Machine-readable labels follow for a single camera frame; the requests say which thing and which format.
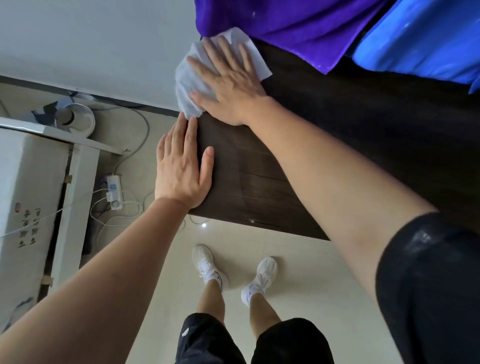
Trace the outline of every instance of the foot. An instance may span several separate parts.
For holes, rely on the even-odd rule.
[[[222,292],[228,288],[227,276],[220,272],[213,262],[213,254],[205,245],[196,245],[192,251],[192,261],[200,272],[205,284],[214,279],[220,285]]]
[[[241,291],[241,300],[250,307],[250,299],[256,293],[265,294],[268,287],[272,285],[278,272],[278,264],[271,256],[265,258],[257,267],[257,275],[253,281]]]

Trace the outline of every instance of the beige floor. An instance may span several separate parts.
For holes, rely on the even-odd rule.
[[[0,85],[0,98],[16,117],[58,96]],[[174,122],[167,116],[144,115],[151,126],[147,143],[119,168],[123,188],[140,202],[154,186],[155,146]],[[98,113],[97,124],[96,140],[130,150],[145,133],[140,117],[126,109]],[[111,171],[112,162],[103,156],[99,174]],[[127,220],[113,221],[117,224]],[[193,221],[202,223],[205,219],[193,217]],[[231,288],[224,294],[225,322],[247,362],[255,340],[240,291],[252,279],[261,259],[271,255],[278,260],[280,270],[267,299],[283,319],[300,316],[311,320],[327,337],[335,363],[401,363],[378,307],[357,284],[332,243],[217,220],[205,223],[202,227],[187,217],[185,227],[175,237],[128,363],[174,362],[182,322],[195,310],[203,289],[191,263],[191,250],[199,243],[213,250],[217,265],[230,279]],[[104,228],[100,246],[110,242],[121,229]]]

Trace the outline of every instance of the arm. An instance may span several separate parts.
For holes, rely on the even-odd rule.
[[[0,338],[0,363],[124,363],[170,244],[211,185],[213,149],[198,169],[197,121],[178,121],[157,148],[155,201],[57,292]]]
[[[407,222],[436,209],[360,153],[267,97],[246,49],[240,46],[242,66],[225,39],[219,44],[225,58],[208,40],[204,42],[220,75],[189,59],[216,91],[217,100],[198,93],[192,99],[214,117],[252,129],[375,298],[375,273],[389,241]]]

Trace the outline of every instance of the white cloth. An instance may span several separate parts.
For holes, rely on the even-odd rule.
[[[212,38],[210,38],[213,43],[217,46],[218,49],[218,37],[224,36],[227,41],[232,45],[231,49],[233,54],[237,57],[237,59],[242,63],[242,59],[240,56],[240,51],[238,49],[238,45],[243,43],[247,48],[250,56],[252,58],[253,65],[255,66],[255,70],[257,71],[258,78],[264,80],[267,77],[272,75],[272,72],[268,69],[265,61],[263,60],[260,52],[258,51],[257,47],[253,44],[252,40],[246,35],[243,31],[239,28],[231,28],[223,33],[220,33]],[[176,93],[177,93],[177,101],[181,111],[185,113],[185,117],[189,119],[192,116],[199,117],[205,110],[195,104],[189,96],[191,91],[198,91],[202,94],[205,94],[211,98],[216,98],[215,91],[207,85],[202,79],[197,75],[195,70],[192,66],[187,62],[187,57],[192,56],[206,65],[215,73],[218,73],[215,70],[212,62],[208,58],[207,53],[205,52],[202,42],[194,42],[190,51],[182,60],[182,62],[178,65],[175,71],[175,80],[176,80]]]

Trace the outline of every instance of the dark wooden table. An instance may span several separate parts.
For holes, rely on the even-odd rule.
[[[263,81],[267,94],[373,160],[452,221],[480,230],[480,92],[366,71],[346,58],[323,75],[293,54],[255,43],[273,72]],[[194,215],[327,238],[249,128],[204,114],[199,151],[207,146],[216,151],[213,187]]]

